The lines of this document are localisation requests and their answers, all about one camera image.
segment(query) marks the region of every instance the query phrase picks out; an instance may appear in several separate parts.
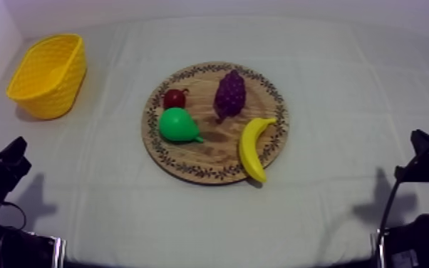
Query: cable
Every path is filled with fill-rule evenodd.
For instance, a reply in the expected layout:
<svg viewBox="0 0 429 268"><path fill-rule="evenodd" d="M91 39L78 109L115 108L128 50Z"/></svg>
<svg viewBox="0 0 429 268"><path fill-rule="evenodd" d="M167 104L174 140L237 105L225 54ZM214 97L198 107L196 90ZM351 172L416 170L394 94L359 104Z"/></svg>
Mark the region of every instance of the cable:
<svg viewBox="0 0 429 268"><path fill-rule="evenodd" d="M24 210L21 209L21 207L19 207L18 205L12 203L12 202L2 202L1 205L3 206L11 206L11 207L15 207L16 209L18 209L21 212L21 215L24 218L24 223L22 224L22 226L20 228L15 228L15 227L5 227L7 229L7 231L5 231L5 233L0 237L0 268L4 268L4 256L2 254L2 250L3 250L3 246L4 246L4 240L5 240L5 236L9 233L9 232L17 232L17 231L21 231L23 228L25 228L26 226L26 215Z"/></svg>
<svg viewBox="0 0 429 268"><path fill-rule="evenodd" d="M378 255L380 253L379 247L381 246L381 239L382 239L384 232L386 230L386 224L388 222L389 212L391 211L391 207L393 206L394 197L396 196L399 185L400 185L400 180L396 180L396 182L394 183L393 189L391 190L391 193L389 195L388 202L386 203L386 207L384 208L384 213L383 213L383 217L381 219L381 224L379 225L379 234L378 234L378 237L376 239L376 251L374 253L374 262L373 262L372 267L378 266Z"/></svg>
<svg viewBox="0 0 429 268"><path fill-rule="evenodd" d="M3 206L10 206L10 207L15 207L16 209L18 209L20 212L21 212L21 215L23 216L23 218L24 218L24 223L22 224L22 226L20 227L20 228L15 228L15 227L12 227L12 228L14 228L15 230L18 230L18 231L20 231L20 230L22 230L23 228L25 228L25 226L26 226L26 215L25 215L25 212L24 212L24 210L22 210L21 209L21 207L19 207L18 205L16 205L16 204L14 204L14 203L12 203L12 202L2 202L1 203L1 205L3 205Z"/></svg>

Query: wooden plate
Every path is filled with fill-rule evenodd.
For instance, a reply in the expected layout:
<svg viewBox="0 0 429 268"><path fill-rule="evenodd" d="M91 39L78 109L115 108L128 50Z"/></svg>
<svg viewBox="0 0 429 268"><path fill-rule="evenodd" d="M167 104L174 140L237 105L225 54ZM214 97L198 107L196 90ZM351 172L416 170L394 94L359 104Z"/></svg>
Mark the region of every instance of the wooden plate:
<svg viewBox="0 0 429 268"><path fill-rule="evenodd" d="M246 105L242 112L216 123L213 100L219 81L236 69L246 86ZM201 131L204 143L172 144L158 130L163 94L171 88L187 88L186 110ZM201 63L178 71L163 81L146 103L142 119L142 137L153 160L182 180L203 185L224 185L248 177L238 156L238 142L245 125L253 118L276 118L259 137L257 152L264 167L283 148L289 129L288 111L276 88L263 75L233 63Z"/></svg>

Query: red apple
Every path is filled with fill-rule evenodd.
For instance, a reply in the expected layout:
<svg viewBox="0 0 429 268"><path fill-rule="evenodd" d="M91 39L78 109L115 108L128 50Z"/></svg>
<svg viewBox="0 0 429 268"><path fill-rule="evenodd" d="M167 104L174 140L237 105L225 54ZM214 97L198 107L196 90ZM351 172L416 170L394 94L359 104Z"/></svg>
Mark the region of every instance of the red apple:
<svg viewBox="0 0 429 268"><path fill-rule="evenodd" d="M165 109L179 107L184 108L186 105L186 95L188 92L187 89L179 90L179 89L170 89L166 91L165 97L163 98L163 107Z"/></svg>

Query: purple grapes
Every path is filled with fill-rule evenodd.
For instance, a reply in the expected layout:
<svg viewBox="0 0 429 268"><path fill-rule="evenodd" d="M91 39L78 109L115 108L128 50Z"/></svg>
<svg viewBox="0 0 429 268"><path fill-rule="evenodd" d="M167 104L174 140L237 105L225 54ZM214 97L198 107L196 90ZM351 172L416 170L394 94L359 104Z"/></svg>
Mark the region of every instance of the purple grapes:
<svg viewBox="0 0 429 268"><path fill-rule="evenodd" d="M213 108L219 117L218 123L241 112L246 103L246 88L243 77L236 70L228 73L219 82L214 101Z"/></svg>

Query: pear stem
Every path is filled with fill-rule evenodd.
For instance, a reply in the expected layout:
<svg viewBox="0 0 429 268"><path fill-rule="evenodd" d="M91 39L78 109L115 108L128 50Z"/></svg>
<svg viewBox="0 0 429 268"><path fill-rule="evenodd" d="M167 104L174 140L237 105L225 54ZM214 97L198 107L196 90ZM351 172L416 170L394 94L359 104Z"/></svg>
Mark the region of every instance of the pear stem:
<svg viewBox="0 0 429 268"><path fill-rule="evenodd" d="M200 136L197 136L197 137L195 138L195 140L196 140L197 142L199 142L199 143L203 143L203 138L201 138Z"/></svg>

